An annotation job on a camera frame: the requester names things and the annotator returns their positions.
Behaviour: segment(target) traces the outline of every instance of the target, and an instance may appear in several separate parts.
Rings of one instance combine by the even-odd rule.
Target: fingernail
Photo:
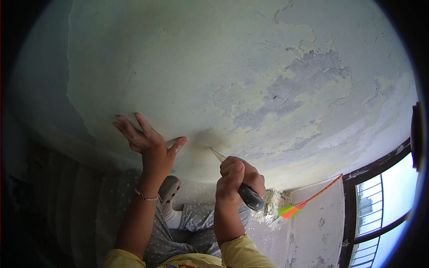
[[[243,162],[238,161],[238,162],[236,163],[236,166],[235,166],[236,171],[241,171],[241,170],[243,169],[243,167],[244,167]]]

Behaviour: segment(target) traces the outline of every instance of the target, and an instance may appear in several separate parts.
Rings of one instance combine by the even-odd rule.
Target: orange broom handle
[[[318,192],[317,194],[315,194],[314,196],[310,197],[309,199],[307,199],[307,202],[310,202],[311,200],[313,200],[314,198],[318,197],[321,193],[323,193],[324,191],[326,191],[329,187],[331,187],[334,183],[336,183],[339,179],[341,179],[343,177],[343,174],[340,174],[335,180],[333,180],[330,184],[328,184],[328,186],[326,186],[325,188],[323,188],[320,192]]]

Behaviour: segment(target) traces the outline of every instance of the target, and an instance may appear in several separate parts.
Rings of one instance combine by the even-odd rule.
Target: glass pane
[[[371,267],[378,246],[378,237],[353,246],[349,267]]]
[[[377,254],[375,255],[374,263],[372,268],[379,268],[386,261],[387,257],[392,252],[399,238],[401,237],[407,222],[399,224],[395,229],[392,229],[380,236],[380,242],[378,243]]]
[[[395,229],[366,242],[353,246],[350,268],[380,268],[398,242],[406,222]]]
[[[402,217],[413,206],[418,173],[413,169],[411,154],[408,154],[381,175],[384,193],[384,227]]]
[[[380,175],[356,185],[356,237],[381,228],[382,197]]]
[[[410,153],[381,175],[356,185],[355,236],[377,231],[407,213],[413,206],[417,175]]]

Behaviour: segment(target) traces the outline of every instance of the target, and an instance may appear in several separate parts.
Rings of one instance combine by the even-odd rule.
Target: putty knife
[[[223,162],[226,159],[223,154],[219,153],[212,147],[210,147],[210,149],[220,162]],[[262,200],[262,197],[260,197],[257,192],[253,191],[253,189],[246,184],[240,185],[239,195],[243,199],[244,203],[254,211],[261,210],[265,206],[265,202],[264,200]]]

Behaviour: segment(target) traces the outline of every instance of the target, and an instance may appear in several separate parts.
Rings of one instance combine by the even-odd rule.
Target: window frame
[[[339,268],[349,267],[350,260],[353,254],[354,245],[380,237],[382,234],[387,233],[388,231],[394,229],[402,222],[407,220],[410,214],[410,211],[408,211],[402,217],[400,217],[399,219],[397,219],[396,221],[394,221],[393,223],[385,227],[381,227],[380,229],[372,233],[368,233],[366,235],[362,235],[357,238],[355,237],[356,218],[357,218],[356,185],[364,181],[368,181],[373,177],[378,176],[381,173],[385,172],[386,170],[390,169],[391,167],[396,165],[399,161],[404,159],[409,153],[411,153],[411,142],[410,142],[410,139],[408,138],[395,150],[391,151],[384,157],[360,169],[357,169],[349,174],[346,174],[343,177],[345,219],[344,219],[344,233],[343,233],[343,240],[341,245],[341,253],[340,253],[340,259],[338,262],[340,264]]]

